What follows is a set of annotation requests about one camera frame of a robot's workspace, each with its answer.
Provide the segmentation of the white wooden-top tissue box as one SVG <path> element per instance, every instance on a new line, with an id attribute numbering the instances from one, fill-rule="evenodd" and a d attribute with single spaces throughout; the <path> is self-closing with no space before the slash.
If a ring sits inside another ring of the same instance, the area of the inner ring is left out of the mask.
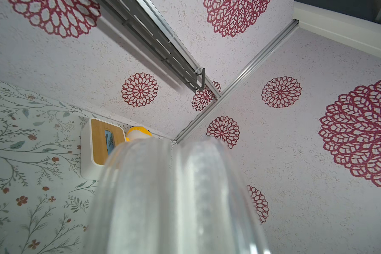
<path id="1" fill-rule="evenodd" d="M 86 180 L 100 179 L 109 155 L 125 141 L 126 135 L 120 126 L 90 118 L 80 136 L 81 176 Z"/>

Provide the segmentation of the yellow plush toy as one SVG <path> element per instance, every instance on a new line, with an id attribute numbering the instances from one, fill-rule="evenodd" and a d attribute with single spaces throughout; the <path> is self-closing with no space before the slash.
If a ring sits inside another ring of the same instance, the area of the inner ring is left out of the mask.
<path id="1" fill-rule="evenodd" d="M 126 133 L 126 142 L 131 142 L 138 139 L 152 138 L 153 135 L 144 127 L 132 127 Z"/>

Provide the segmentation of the grey wall shelf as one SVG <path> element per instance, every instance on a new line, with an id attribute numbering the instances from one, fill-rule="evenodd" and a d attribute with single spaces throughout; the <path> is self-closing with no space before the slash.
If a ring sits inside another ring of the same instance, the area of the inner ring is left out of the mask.
<path id="1" fill-rule="evenodd" d="M 206 88 L 200 67 L 152 1 L 98 1 L 192 92 Z"/>

